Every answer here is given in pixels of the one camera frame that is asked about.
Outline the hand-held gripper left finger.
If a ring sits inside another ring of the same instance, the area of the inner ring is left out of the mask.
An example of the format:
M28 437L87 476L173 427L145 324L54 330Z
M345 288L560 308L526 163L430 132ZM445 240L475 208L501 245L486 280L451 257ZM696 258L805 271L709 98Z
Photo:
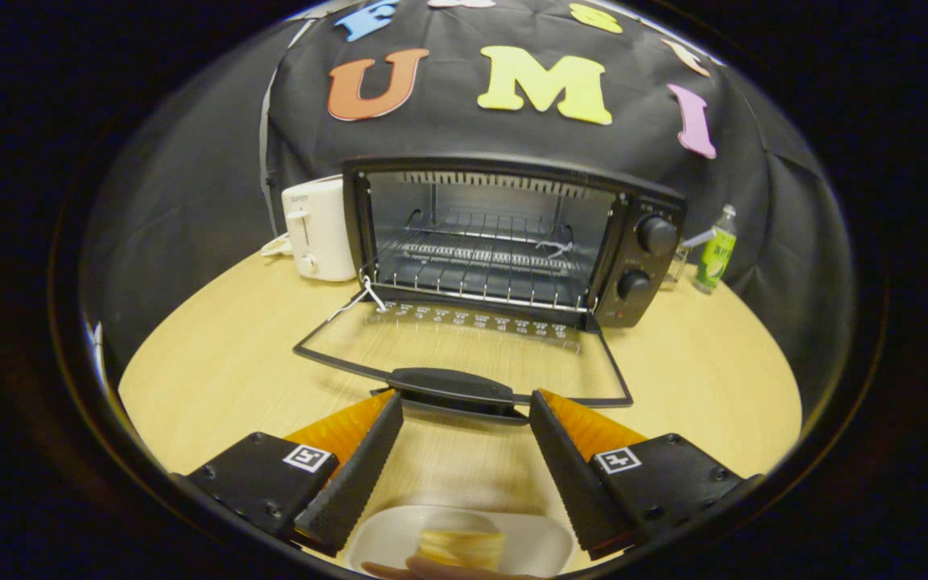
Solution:
M371 499L403 424L389 389L286 437L253 432L177 482L276 537L335 557Z

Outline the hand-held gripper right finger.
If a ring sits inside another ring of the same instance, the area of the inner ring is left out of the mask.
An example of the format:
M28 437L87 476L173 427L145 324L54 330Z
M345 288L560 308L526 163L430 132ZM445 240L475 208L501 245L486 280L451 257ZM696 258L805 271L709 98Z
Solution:
M758 481L681 434L648 438L548 390L529 423L579 546L592 559L691 528Z

